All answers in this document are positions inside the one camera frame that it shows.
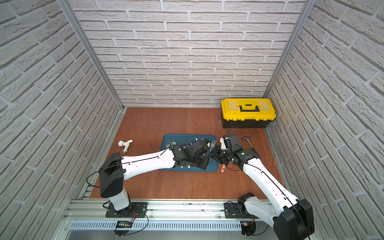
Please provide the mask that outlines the pink handled spoon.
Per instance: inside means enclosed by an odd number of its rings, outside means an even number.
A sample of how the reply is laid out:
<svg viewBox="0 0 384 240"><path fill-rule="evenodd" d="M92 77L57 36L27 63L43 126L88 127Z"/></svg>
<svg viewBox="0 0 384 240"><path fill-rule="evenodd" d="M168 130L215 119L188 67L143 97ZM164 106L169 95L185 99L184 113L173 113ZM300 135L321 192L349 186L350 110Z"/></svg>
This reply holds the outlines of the pink handled spoon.
<svg viewBox="0 0 384 240"><path fill-rule="evenodd" d="M210 145L210 152L212 152L217 145L217 140L213 140Z"/></svg>

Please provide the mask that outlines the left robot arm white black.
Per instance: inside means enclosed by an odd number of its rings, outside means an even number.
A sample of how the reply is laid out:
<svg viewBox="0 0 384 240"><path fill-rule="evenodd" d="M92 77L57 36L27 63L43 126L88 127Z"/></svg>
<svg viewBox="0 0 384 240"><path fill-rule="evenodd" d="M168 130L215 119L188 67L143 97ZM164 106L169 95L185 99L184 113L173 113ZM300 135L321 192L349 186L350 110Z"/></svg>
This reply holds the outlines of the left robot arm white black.
<svg viewBox="0 0 384 240"><path fill-rule="evenodd" d="M108 198L113 210L131 208L124 181L147 172L177 167L197 167L205 170L209 163L209 151L216 145L207 139L197 139L183 145L170 145L165 150L122 157L120 153L110 155L99 169L101 197Z"/></svg>

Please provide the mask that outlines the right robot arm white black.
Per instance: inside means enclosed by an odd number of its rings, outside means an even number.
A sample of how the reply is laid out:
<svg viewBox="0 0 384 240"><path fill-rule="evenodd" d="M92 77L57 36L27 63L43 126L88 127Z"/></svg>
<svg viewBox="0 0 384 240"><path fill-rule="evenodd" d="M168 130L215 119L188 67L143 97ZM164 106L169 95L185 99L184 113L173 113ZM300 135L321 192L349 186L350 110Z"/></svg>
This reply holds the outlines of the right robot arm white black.
<svg viewBox="0 0 384 240"><path fill-rule="evenodd" d="M273 228L280 240L305 240L315 232L312 205L289 192L263 165L254 147L243 148L236 134L208 145L210 157L224 166L233 163L251 178L269 202L248 193L232 204L243 218L254 216Z"/></svg>

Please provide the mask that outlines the teal plastic tray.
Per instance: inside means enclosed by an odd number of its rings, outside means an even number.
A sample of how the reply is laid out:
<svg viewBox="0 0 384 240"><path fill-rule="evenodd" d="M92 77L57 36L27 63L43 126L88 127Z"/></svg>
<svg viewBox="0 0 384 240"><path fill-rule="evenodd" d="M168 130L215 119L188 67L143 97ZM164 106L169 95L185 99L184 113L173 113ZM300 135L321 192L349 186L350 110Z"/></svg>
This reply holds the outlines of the teal plastic tray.
<svg viewBox="0 0 384 240"><path fill-rule="evenodd" d="M213 140L216 140L217 138L213 135L191 135L191 134L166 134L163 137L161 150L166 149L167 142L176 142L178 145L183 145L189 142L195 142L196 139L207 139L210 142ZM213 173L216 172L219 168L219 164L213 160L212 158L209 158L209 164L206 168L206 170L201 170L196 167L177 167L172 169L163 169L163 171L173 171L173 172L205 172L205 173Z"/></svg>

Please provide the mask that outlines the yellow black toolbox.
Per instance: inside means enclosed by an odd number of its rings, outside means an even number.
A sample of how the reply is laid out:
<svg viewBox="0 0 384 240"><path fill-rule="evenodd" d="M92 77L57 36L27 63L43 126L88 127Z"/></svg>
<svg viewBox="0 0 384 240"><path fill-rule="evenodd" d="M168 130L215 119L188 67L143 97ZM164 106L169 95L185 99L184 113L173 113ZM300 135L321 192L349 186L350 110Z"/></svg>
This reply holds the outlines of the yellow black toolbox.
<svg viewBox="0 0 384 240"><path fill-rule="evenodd" d="M224 129L264 129L277 116L269 99L224 99L221 109Z"/></svg>

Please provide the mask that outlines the white pipe fitting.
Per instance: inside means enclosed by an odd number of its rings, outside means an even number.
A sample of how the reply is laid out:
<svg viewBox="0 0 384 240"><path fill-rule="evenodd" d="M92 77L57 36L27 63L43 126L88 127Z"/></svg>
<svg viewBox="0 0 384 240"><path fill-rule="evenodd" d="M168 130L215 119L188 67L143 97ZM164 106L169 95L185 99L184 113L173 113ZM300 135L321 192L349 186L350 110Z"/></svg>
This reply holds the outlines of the white pipe fitting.
<svg viewBox="0 0 384 240"><path fill-rule="evenodd" d="M133 143L133 140L128 140L126 142L125 141L119 141L118 146L124 148L123 153L126 154L128 152L128 149L129 149L129 146L131 143Z"/></svg>

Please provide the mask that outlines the right controller board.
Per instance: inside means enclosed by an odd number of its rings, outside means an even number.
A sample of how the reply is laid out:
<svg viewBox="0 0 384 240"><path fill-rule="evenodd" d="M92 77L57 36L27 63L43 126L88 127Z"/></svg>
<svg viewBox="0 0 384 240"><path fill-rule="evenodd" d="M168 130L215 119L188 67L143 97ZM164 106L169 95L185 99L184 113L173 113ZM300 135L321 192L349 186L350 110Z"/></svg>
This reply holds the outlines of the right controller board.
<svg viewBox="0 0 384 240"><path fill-rule="evenodd" d="M255 222L241 222L241 234L244 237L253 237L256 231L256 223Z"/></svg>

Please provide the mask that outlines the controller board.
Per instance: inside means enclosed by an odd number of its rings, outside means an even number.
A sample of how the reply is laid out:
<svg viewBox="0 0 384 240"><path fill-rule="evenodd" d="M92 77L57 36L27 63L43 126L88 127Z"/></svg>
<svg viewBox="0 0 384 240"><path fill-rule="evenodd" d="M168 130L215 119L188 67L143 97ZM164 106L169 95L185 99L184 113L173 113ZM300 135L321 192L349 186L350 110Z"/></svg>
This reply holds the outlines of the controller board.
<svg viewBox="0 0 384 240"><path fill-rule="evenodd" d="M256 231L256 223L255 222L241 222L241 234L244 237L253 237Z"/></svg>
<svg viewBox="0 0 384 240"><path fill-rule="evenodd" d="M133 222L129 221L118 221L115 227L115 234L117 237L125 236L132 229Z"/></svg>

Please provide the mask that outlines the left controller board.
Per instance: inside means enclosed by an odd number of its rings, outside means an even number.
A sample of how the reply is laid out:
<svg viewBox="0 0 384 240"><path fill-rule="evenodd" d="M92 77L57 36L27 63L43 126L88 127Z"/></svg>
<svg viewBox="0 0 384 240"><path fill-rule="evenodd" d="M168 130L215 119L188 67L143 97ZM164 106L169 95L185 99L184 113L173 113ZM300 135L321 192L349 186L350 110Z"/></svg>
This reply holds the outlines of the left controller board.
<svg viewBox="0 0 384 240"><path fill-rule="evenodd" d="M132 229L133 222L129 221L118 221L115 227L115 234L117 237L125 236Z"/></svg>

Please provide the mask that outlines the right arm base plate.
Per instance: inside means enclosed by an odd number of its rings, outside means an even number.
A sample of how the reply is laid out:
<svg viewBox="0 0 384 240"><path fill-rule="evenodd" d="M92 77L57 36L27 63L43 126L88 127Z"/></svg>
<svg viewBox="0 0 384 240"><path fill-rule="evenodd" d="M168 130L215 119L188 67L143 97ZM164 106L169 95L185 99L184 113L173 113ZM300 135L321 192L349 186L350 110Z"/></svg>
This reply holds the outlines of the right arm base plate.
<svg viewBox="0 0 384 240"><path fill-rule="evenodd" d="M224 203L226 219L250 219L251 215L245 212L245 209L239 203L227 201Z"/></svg>

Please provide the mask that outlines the aluminium front rail frame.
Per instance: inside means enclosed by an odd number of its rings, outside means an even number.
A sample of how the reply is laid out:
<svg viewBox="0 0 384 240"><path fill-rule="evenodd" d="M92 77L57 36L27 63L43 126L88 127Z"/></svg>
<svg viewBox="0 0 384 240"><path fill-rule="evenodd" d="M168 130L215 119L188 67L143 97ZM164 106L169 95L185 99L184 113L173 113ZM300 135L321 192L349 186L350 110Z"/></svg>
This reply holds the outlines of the aluminium front rail frame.
<svg viewBox="0 0 384 240"><path fill-rule="evenodd" d="M236 200L156 200L148 202L145 218L106 218L105 200L71 201L53 236L55 240L279 240L272 227L252 216L226 219L224 203ZM118 221L133 222L117 237ZM255 222L253 237L241 234L241 222Z"/></svg>

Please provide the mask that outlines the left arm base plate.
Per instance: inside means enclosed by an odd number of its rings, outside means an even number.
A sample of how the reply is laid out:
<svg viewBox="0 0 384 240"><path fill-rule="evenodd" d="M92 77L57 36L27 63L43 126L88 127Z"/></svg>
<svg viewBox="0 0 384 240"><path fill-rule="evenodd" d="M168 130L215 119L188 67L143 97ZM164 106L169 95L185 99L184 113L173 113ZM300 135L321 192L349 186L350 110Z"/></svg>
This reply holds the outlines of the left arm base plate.
<svg viewBox="0 0 384 240"><path fill-rule="evenodd" d="M130 205L122 210L115 210L114 205L109 203L106 218L145 218L148 202L131 202Z"/></svg>

